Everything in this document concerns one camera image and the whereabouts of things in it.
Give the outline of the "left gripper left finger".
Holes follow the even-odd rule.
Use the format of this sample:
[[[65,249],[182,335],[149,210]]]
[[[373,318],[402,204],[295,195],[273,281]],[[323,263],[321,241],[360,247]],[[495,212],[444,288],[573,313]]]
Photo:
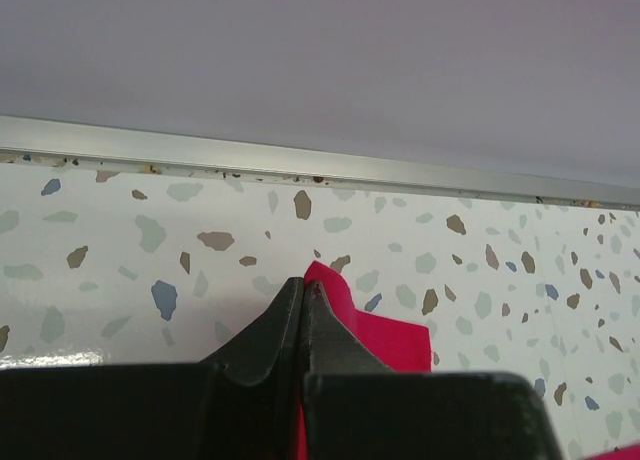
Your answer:
[[[203,360],[1,374],[5,459],[292,459],[304,285]]]

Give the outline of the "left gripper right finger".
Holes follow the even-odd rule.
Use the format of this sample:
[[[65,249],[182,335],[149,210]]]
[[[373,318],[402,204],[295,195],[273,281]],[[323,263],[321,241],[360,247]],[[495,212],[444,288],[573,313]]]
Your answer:
[[[301,380],[311,459],[559,459],[543,402],[508,372],[399,373],[304,295]]]

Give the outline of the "magenta t shirt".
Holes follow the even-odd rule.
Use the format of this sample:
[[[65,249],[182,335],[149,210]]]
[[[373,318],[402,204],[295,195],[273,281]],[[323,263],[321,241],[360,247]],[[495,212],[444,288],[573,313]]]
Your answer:
[[[399,373],[508,372],[541,398],[559,459],[635,459],[639,455],[639,358],[629,339],[617,345],[590,332],[578,314],[548,297],[537,277],[508,290],[491,285],[428,288],[389,318],[375,271],[349,285],[314,262],[304,276],[322,284],[338,320],[377,359]],[[306,451],[303,411],[300,459]]]

